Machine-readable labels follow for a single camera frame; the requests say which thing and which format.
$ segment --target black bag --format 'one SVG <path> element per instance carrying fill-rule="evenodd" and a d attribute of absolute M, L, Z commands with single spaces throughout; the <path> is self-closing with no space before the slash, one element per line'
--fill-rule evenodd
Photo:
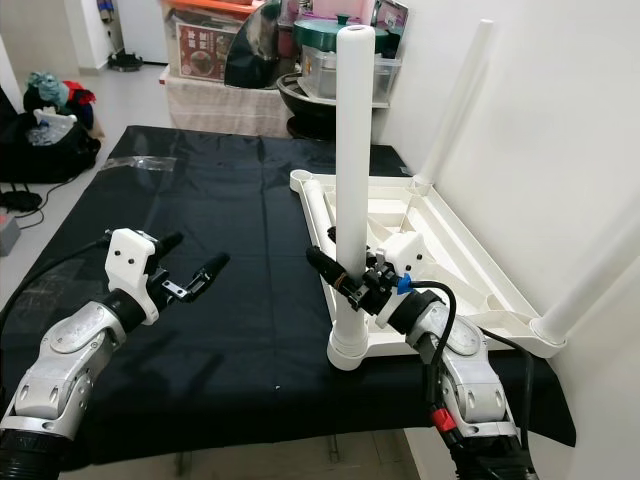
<path fill-rule="evenodd" d="M 0 125 L 0 182 L 61 183 L 95 165 L 100 141 L 75 123 L 54 145 L 34 146 L 26 132 L 36 126 L 32 114 L 3 118 Z"/>

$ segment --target black table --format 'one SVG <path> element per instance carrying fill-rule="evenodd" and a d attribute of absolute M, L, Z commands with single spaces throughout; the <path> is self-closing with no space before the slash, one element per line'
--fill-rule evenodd
<path fill-rule="evenodd" d="M 188 281 L 219 251 L 232 260 L 196 303 L 172 306 L 114 355 L 68 467 L 429 426 L 417 357 L 367 359 L 355 372 L 340 372 L 327 361 L 331 323 L 320 279 L 305 259 L 310 240 L 289 172 L 333 173 L 334 148 L 306 140 L 126 130 L 112 158 L 174 157 L 175 165 L 98 173 L 36 266 L 119 227 L 154 236 L 182 231 L 184 242 L 164 261 L 174 281 Z M 371 172 L 401 176 L 405 170 L 393 148 L 375 146 Z M 8 392 L 35 360 L 45 330 L 106 292 L 104 255 L 94 251 L 67 262 L 17 303 L 2 339 Z M 524 362 L 515 352 L 492 352 L 491 363 L 517 418 Z M 531 429 L 575 444 L 558 379 L 540 359 Z"/>

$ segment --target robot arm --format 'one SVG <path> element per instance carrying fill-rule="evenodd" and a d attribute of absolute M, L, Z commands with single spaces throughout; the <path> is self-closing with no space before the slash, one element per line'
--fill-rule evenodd
<path fill-rule="evenodd" d="M 535 479 L 531 456 L 520 445 L 504 389 L 489 364 L 485 335 L 455 315 L 455 296 L 446 285 L 411 281 L 408 271 L 422 259 L 423 248 L 419 234 L 395 234 L 375 256 L 368 254 L 361 279 L 349 277 L 318 247 L 307 250 L 307 259 L 352 308 L 405 335 L 420 355 L 429 413 L 460 479 Z M 431 290 L 414 290 L 428 287 L 443 290 L 449 306 Z M 446 343 L 440 344 L 443 338 Z"/>
<path fill-rule="evenodd" d="M 127 334 L 153 324 L 173 301 L 194 301 L 229 261 L 221 254 L 187 287 L 175 285 L 159 261 L 181 240 L 180 234 L 156 240 L 129 229 L 113 232 L 105 264 L 110 293 L 45 333 L 0 423 L 0 479 L 58 478 L 95 381 Z"/>

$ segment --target white pipe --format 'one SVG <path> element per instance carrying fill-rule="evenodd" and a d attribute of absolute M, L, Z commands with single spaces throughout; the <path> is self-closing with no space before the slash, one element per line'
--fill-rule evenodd
<path fill-rule="evenodd" d="M 459 117 L 468 101 L 473 84 L 478 77 L 482 60 L 485 58 L 493 21 L 481 20 L 476 34 L 473 37 L 467 56 L 462 63 L 462 68 L 458 74 L 447 107 L 445 108 L 438 132 L 429 150 L 427 159 L 422 165 L 420 172 L 414 177 L 417 183 L 429 185 L 435 183 L 436 176 L 442 162 L 444 161 L 451 141 L 455 134 L 455 129 L 459 123 Z"/>
<path fill-rule="evenodd" d="M 364 25 L 338 32 L 336 65 L 336 260 L 350 276 L 365 271 L 375 33 Z M 356 368 L 366 354 L 362 311 L 341 295 L 327 353 L 338 368 Z"/>
<path fill-rule="evenodd" d="M 612 227 L 609 243 L 602 245 L 587 273 L 544 316 L 529 323 L 543 340 L 562 345 L 569 330 L 640 255 L 640 205 L 635 202 L 626 212 L 629 215 Z"/>
<path fill-rule="evenodd" d="M 331 241 L 327 233 L 333 225 L 331 224 L 327 204 L 324 200 L 322 184 L 317 180 L 309 180 L 304 183 L 302 188 L 305 196 L 307 197 L 307 201 L 309 202 L 309 211 L 311 212 L 313 228 L 318 236 L 318 246 L 324 253 L 335 260 L 336 245 Z"/>

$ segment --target blue clip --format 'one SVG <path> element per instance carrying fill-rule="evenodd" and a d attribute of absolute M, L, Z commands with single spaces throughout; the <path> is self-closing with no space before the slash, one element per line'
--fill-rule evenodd
<path fill-rule="evenodd" d="M 412 292 L 413 288 L 409 286 L 410 283 L 411 277 L 408 273 L 405 273 L 404 277 L 398 281 L 398 295 L 404 295 L 405 293 Z"/>

